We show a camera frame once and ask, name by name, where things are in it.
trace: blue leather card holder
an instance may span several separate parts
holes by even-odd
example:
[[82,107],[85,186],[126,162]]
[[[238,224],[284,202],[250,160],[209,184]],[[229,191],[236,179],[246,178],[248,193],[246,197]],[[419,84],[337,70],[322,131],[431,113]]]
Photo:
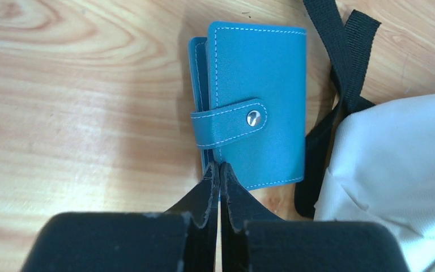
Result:
[[214,22],[189,42],[189,61],[202,167],[229,162],[248,190],[301,181],[306,31]]

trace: silver snap button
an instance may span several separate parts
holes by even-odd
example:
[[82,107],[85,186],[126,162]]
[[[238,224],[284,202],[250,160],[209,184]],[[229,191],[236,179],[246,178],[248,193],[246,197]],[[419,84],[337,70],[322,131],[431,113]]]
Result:
[[257,110],[251,110],[246,118],[248,125],[257,126],[261,122],[261,114]]

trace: black webbing strap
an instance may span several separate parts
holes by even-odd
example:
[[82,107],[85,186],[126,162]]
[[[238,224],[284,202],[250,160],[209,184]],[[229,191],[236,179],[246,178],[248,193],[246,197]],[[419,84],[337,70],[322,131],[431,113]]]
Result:
[[306,136],[304,180],[296,184],[295,207],[302,216],[312,218],[334,121],[342,108],[347,116],[374,105],[360,94],[380,22],[355,10],[343,25],[334,0],[304,0],[304,5],[329,55],[331,80],[339,96],[336,107]]

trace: wooden table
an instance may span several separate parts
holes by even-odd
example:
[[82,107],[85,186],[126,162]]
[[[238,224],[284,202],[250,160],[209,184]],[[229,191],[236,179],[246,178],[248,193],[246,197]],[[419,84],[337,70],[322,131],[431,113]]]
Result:
[[[363,96],[435,93],[435,1],[340,0],[382,22]],[[308,29],[311,129],[329,60],[296,0],[0,0],[0,271],[63,211],[164,211],[201,175],[187,42],[214,20]],[[293,185],[254,191],[299,219]]]

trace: wallet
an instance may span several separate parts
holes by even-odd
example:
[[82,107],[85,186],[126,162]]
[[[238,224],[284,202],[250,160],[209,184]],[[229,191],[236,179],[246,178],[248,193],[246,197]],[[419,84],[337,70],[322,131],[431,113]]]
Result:
[[203,170],[231,163],[247,190],[301,181],[306,30],[213,22],[188,49]]

